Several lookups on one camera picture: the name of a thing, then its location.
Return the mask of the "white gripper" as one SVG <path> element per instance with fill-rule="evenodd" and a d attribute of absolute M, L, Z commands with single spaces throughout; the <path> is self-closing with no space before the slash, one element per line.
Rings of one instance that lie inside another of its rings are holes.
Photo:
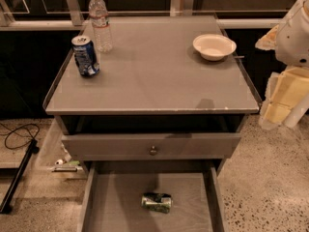
<path fill-rule="evenodd" d="M 309 0 L 297 0 L 255 47 L 275 49 L 276 59 L 288 65 L 268 80 L 259 125 L 265 130 L 293 128 L 309 109 L 309 69 L 302 68 L 309 67 Z"/>

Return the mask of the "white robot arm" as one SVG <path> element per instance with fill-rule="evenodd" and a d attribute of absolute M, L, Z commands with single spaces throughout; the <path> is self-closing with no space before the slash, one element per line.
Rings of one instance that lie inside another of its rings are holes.
<path fill-rule="evenodd" d="M 280 22 L 255 44 L 274 50 L 286 65 L 267 82 L 259 124 L 264 129 L 294 127 L 309 109 L 309 0 L 297 0 Z"/>

